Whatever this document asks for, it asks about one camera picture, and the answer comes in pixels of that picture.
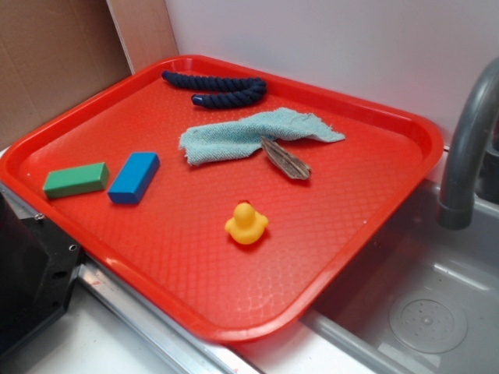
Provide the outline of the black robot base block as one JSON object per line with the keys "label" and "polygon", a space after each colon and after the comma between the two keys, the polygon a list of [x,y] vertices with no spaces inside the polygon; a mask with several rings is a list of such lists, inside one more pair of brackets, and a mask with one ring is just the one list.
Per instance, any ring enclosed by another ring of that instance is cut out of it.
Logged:
{"label": "black robot base block", "polygon": [[52,220],[20,218],[1,198],[1,358],[66,313],[82,255]]}

